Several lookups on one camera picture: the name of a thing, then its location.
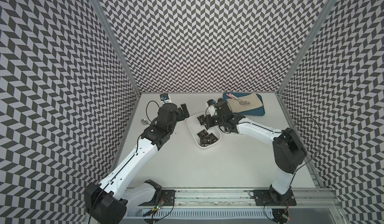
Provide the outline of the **white plastic storage box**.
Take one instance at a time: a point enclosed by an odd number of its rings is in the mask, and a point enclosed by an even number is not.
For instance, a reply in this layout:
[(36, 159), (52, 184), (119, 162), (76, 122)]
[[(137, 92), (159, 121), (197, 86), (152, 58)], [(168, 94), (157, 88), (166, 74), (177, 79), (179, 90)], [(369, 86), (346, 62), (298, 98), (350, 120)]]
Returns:
[[(198, 120), (198, 118), (204, 115), (205, 115), (204, 112), (200, 112), (187, 118), (187, 126), (191, 134), (193, 135), (193, 139), (197, 144), (197, 146), (202, 150), (209, 149), (218, 145), (222, 139), (222, 133), (217, 126), (212, 127), (210, 129), (206, 129), (205, 125), (200, 124), (200, 121)], [(202, 145), (201, 144), (202, 135), (201, 134), (199, 135), (199, 133), (207, 134), (207, 136), (208, 135), (215, 136), (216, 141), (209, 145)]]

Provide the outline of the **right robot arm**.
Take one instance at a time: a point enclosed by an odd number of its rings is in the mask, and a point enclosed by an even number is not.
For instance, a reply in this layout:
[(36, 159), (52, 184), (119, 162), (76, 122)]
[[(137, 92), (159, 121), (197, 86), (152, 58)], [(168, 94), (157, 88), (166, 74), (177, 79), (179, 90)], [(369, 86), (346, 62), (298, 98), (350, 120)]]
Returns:
[(220, 101), (208, 107), (201, 124), (223, 128), (227, 134), (239, 134), (271, 145), (278, 167), (274, 181), (269, 187), (269, 203), (283, 204), (293, 195), (292, 182), (299, 168), (304, 165), (307, 151), (292, 128), (284, 130), (258, 124), (242, 114), (234, 114), (227, 102)]

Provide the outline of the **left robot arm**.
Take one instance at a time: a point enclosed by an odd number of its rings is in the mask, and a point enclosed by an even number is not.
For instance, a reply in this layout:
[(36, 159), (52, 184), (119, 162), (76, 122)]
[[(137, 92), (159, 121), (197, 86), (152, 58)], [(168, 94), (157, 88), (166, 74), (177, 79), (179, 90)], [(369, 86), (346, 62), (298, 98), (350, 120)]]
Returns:
[(170, 139), (177, 122), (189, 116), (186, 104), (177, 106), (168, 102), (159, 108), (158, 116), (138, 136), (129, 155), (101, 181), (86, 187), (84, 195), (89, 221), (118, 224), (130, 209), (165, 202), (161, 185), (153, 180), (147, 180), (129, 192), (127, 188), (145, 163)]

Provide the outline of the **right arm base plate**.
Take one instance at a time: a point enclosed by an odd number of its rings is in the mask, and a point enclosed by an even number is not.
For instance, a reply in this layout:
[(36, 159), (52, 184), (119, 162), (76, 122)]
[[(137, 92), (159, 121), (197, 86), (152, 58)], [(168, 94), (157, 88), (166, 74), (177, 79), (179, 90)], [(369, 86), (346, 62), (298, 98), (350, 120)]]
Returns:
[(281, 195), (274, 190), (253, 190), (251, 191), (255, 199), (256, 206), (296, 206), (297, 202), (292, 189), (289, 189), (285, 194)]

